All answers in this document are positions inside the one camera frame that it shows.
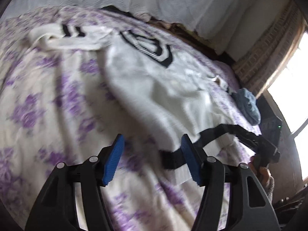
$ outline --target screw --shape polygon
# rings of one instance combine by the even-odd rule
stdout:
[[[215,159],[214,157],[208,157],[208,158],[206,158],[206,160],[207,160],[208,162],[210,162],[210,163],[216,162],[216,159]]]
[[[90,162],[97,162],[98,161],[98,157],[90,157],[89,159]]]
[[[57,168],[63,168],[65,166],[64,162],[59,162]]]
[[[241,167],[242,169],[248,169],[248,165],[247,165],[246,163],[241,163],[241,164],[240,164],[240,167]]]

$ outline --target sweater sleeve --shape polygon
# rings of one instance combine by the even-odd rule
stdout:
[[[103,26],[67,26],[64,24],[46,24],[33,28],[28,39],[32,47],[45,50],[82,49],[98,50],[110,42],[116,32]]]

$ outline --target bed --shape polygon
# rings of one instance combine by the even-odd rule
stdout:
[[[93,51],[32,48],[29,31],[51,22],[103,25],[118,31],[135,30],[183,49],[230,87],[238,89],[231,69],[214,62],[176,37],[109,11],[80,6],[44,6],[2,20],[0,25],[0,199],[21,228],[54,166],[78,164],[112,143],[118,133],[126,138],[114,180],[102,194],[115,230],[190,230],[203,188],[192,179],[174,185],[148,162],[157,156],[156,143],[114,96]],[[84,61],[67,65],[70,58]],[[209,83],[211,97],[234,124],[256,134],[229,94]],[[251,150],[234,140],[215,157],[222,163],[247,163]],[[219,229],[226,223],[229,187],[225,185]],[[80,188],[76,185],[80,227],[87,229]]]

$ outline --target black stripe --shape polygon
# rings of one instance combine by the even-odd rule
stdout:
[[[68,28],[67,28],[66,25],[62,24],[62,30],[63,30],[65,36],[68,36],[68,37],[71,36],[71,34],[70,34],[70,32],[68,31]]]
[[[156,51],[153,52],[153,53],[155,53],[155,54],[158,55],[158,56],[162,54],[163,49],[162,49],[161,46],[160,46],[159,40],[157,40],[156,38],[147,38],[147,37],[145,37],[145,36],[137,35],[137,34],[133,33],[131,30],[129,30],[128,32],[129,32],[131,35],[134,35],[135,38],[143,38],[143,39],[147,39],[147,40],[151,41],[151,44],[154,44],[154,45],[156,46],[156,48],[157,48]]]
[[[78,37],[85,37],[86,34],[84,32],[81,31],[80,27],[75,27],[75,29],[78,31]]]
[[[135,39],[136,41],[138,41],[138,40],[136,39],[136,37],[135,37],[136,34],[133,34],[133,33],[131,33],[130,31],[128,31],[128,32],[130,33],[130,35],[131,35],[132,37],[134,37],[134,39]],[[137,49],[138,51],[140,51],[134,44],[132,44],[132,43],[126,38],[126,36],[125,36],[122,32],[120,32],[120,35],[122,36],[122,38],[124,39],[124,41],[126,41],[128,44],[130,44],[130,45],[133,46],[135,49]],[[159,64],[161,64],[162,66],[164,66],[164,67],[167,68],[167,67],[169,67],[169,65],[172,63],[173,57],[172,57],[172,52],[171,52],[170,45],[166,44],[165,46],[167,47],[167,50],[168,50],[168,57],[167,57],[165,60],[163,60],[163,61],[158,61],[158,60],[156,60],[155,58],[151,57],[150,55],[144,53],[143,51],[140,51],[140,52],[142,52],[143,54],[147,55],[148,57],[150,57],[150,58],[153,59],[154,61],[158,62]],[[159,44],[159,47],[160,47],[160,49],[158,48],[158,51],[159,51],[159,52],[160,52],[160,51],[162,52],[162,49],[161,49],[160,44]],[[149,49],[147,49],[147,48],[145,48],[145,47],[143,47],[143,48],[146,49],[146,50],[148,50],[149,52],[155,54],[154,52],[150,51]]]
[[[200,132],[200,138],[194,143],[195,148],[202,149],[211,141],[227,133],[226,129],[220,124],[215,128],[208,128]],[[164,169],[174,170],[186,164],[181,148],[174,152],[160,150],[161,161]]]

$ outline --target blue cloth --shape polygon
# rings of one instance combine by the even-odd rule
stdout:
[[[240,89],[237,93],[231,94],[238,109],[252,125],[259,125],[261,115],[256,105],[256,97],[246,88]]]

